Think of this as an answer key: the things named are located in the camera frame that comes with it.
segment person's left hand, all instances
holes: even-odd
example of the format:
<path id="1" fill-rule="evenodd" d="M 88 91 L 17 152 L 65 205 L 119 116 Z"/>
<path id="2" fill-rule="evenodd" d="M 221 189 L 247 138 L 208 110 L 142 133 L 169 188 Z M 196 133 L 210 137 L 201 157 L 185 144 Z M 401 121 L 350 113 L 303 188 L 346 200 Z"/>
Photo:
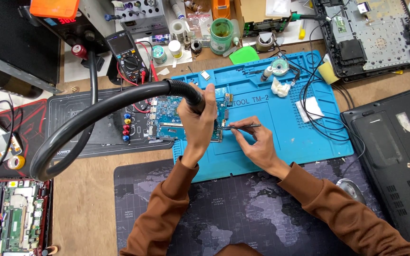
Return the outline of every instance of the person's left hand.
<path id="1" fill-rule="evenodd" d="M 214 84 L 209 84 L 205 91 L 193 83 L 190 83 L 190 85 L 205 97 L 205 109 L 200 115 L 192 111 L 184 98 L 177 108 L 188 141 L 181 163 L 186 167 L 194 168 L 210 144 L 218 108 L 216 106 Z"/>

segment hand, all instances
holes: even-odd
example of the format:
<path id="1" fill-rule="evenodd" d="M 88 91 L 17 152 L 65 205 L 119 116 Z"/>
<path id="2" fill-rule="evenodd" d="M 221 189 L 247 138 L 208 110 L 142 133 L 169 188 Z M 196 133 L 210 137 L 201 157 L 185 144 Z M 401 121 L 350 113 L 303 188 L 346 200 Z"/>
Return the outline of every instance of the hand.
<path id="1" fill-rule="evenodd" d="M 232 122 L 229 125 L 242 127 L 250 124 L 260 124 L 260 121 L 256 116 L 253 116 Z M 231 130 L 245 155 L 251 159 L 254 164 L 269 174 L 284 179 L 290 171 L 290 166 L 276 155 L 275 146 L 273 144 L 273 133 L 263 125 L 260 127 L 241 128 L 241 130 L 251 134 L 256 141 L 256 143 L 250 145 L 240 131 L 236 129 Z"/>
<path id="2" fill-rule="evenodd" d="M 186 167 L 194 168 L 210 144 L 218 107 L 216 106 L 214 84 L 209 84 L 205 91 L 193 83 L 190 85 L 205 97 L 205 109 L 200 115 L 191 110 L 184 98 L 177 108 L 188 141 L 181 163 Z"/>

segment brown sleeve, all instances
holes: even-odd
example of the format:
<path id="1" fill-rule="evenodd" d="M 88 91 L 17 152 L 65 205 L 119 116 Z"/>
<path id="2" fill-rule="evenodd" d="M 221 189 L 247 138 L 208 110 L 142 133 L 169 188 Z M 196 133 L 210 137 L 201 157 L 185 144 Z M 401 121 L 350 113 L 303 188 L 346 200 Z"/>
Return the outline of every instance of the brown sleeve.
<path id="1" fill-rule="evenodd" d="M 151 193 L 147 211 L 135 220 L 121 256 L 166 254 L 175 227 L 188 208 L 191 181 L 199 171 L 199 165 L 190 169 L 180 160 Z"/>
<path id="2" fill-rule="evenodd" d="M 329 180 L 315 178 L 296 163 L 291 167 L 278 185 L 300 201 L 305 211 L 327 223 L 356 253 L 410 255 L 410 243 L 368 207 Z"/>

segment digital multimeter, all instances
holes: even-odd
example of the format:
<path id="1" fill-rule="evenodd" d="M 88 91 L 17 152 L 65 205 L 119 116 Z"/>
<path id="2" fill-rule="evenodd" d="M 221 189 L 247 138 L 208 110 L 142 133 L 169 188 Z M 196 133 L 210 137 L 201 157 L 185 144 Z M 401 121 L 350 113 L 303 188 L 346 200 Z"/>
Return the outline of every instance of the digital multimeter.
<path id="1" fill-rule="evenodd" d="M 113 56 L 118 61 L 120 72 L 126 78 L 137 83 L 142 80 L 142 71 L 148 76 L 148 69 L 143 62 L 134 39 L 127 31 L 120 31 L 105 38 Z"/>

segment tweezers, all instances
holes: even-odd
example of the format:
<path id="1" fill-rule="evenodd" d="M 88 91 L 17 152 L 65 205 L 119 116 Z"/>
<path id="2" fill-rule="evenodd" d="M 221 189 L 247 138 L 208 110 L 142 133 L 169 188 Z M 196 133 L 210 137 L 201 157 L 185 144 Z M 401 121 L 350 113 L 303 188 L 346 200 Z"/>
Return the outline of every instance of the tweezers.
<path id="1" fill-rule="evenodd" d="M 240 128 L 247 128 L 247 127 L 259 127 L 262 126 L 261 124 L 250 124 L 250 125 L 245 125 L 245 126 L 241 126 L 241 127 L 235 127 L 235 126 L 222 126 L 222 127 L 218 127 L 218 130 L 230 130 L 230 129 L 240 129 Z"/>

